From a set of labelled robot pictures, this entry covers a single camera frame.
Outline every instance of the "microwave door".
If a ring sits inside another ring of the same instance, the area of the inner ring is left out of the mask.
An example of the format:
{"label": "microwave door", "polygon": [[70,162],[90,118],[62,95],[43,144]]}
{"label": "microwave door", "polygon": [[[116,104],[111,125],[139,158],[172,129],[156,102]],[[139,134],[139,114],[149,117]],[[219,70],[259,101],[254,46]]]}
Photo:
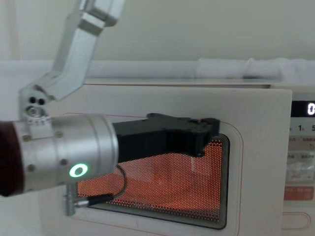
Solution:
{"label": "microwave door", "polygon": [[[63,214],[64,188],[39,193],[47,235],[280,235],[291,91],[85,85],[53,113],[103,113],[112,122],[148,113],[216,118],[220,134],[193,158],[171,153],[122,163],[117,200]],[[78,196],[118,192],[113,174],[79,182]]]}

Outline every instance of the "green led ring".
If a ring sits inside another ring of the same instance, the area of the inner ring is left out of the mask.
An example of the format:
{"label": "green led ring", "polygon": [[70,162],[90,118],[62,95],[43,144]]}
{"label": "green led ring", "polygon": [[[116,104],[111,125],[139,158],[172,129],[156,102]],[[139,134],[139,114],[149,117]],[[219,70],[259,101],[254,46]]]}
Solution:
{"label": "green led ring", "polygon": [[[76,174],[75,172],[80,168],[82,169],[82,172],[80,174]],[[87,173],[88,169],[89,168],[86,164],[76,164],[70,169],[69,175],[73,178],[78,178],[78,177],[85,175]]]}

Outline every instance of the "mesh screen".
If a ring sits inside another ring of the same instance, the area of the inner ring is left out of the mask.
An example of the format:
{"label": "mesh screen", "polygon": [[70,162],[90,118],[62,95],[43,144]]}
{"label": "mesh screen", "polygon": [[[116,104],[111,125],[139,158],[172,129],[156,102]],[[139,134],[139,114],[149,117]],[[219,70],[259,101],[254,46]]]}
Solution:
{"label": "mesh screen", "polygon": [[[219,222],[222,150],[222,141],[218,139],[205,148],[205,157],[201,158],[165,154],[121,163],[127,175],[127,189],[108,204]],[[78,195],[117,193],[122,185],[123,178],[116,170],[104,177],[79,182]]]}

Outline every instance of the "microwave window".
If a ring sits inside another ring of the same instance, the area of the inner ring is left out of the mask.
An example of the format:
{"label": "microwave window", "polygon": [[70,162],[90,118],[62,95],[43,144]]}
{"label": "microwave window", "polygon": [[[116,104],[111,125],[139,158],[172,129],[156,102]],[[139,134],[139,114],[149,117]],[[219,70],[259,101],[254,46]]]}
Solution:
{"label": "microwave window", "polygon": [[[121,163],[127,188],[118,199],[93,208],[221,230],[226,226],[229,139],[217,136],[204,157],[165,154]],[[78,196],[118,193],[114,173],[78,183]]]}

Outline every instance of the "white wall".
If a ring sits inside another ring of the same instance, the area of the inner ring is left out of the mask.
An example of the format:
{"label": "white wall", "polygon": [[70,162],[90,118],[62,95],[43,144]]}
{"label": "white wall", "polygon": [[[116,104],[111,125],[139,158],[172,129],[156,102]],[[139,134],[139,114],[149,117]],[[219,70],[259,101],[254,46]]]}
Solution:
{"label": "white wall", "polygon": [[12,59],[12,37],[9,12],[11,4],[7,0],[0,0],[0,59]]}
{"label": "white wall", "polygon": [[[15,55],[0,59],[53,59],[74,0],[1,1],[15,3],[16,43]],[[314,9],[314,0],[126,0],[121,22],[106,29],[95,58],[315,59]]]}

